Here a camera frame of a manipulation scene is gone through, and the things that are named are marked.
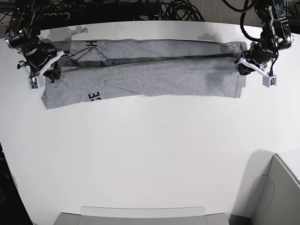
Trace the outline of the grey chair bottom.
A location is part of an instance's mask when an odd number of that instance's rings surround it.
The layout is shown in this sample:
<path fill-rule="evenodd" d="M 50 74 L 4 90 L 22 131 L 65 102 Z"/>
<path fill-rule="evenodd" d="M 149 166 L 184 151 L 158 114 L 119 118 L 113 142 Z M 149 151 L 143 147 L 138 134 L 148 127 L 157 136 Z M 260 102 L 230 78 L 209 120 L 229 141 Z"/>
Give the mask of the grey chair bottom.
<path fill-rule="evenodd" d="M 60 213 L 56 225 L 228 225 L 227 215 L 206 215 L 204 207 L 126 209 L 83 206 Z"/>

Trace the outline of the grey T-shirt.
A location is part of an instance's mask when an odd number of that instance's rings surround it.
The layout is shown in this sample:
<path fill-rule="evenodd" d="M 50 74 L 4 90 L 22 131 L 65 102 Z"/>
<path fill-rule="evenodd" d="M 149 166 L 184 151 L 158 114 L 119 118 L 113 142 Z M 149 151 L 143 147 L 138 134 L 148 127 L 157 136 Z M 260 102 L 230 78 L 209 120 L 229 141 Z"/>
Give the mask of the grey T-shirt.
<path fill-rule="evenodd" d="M 235 64 L 244 42 L 187 40 L 60 41 L 60 78 L 45 79 L 47 109 L 145 95 L 239 98 L 246 79 Z"/>

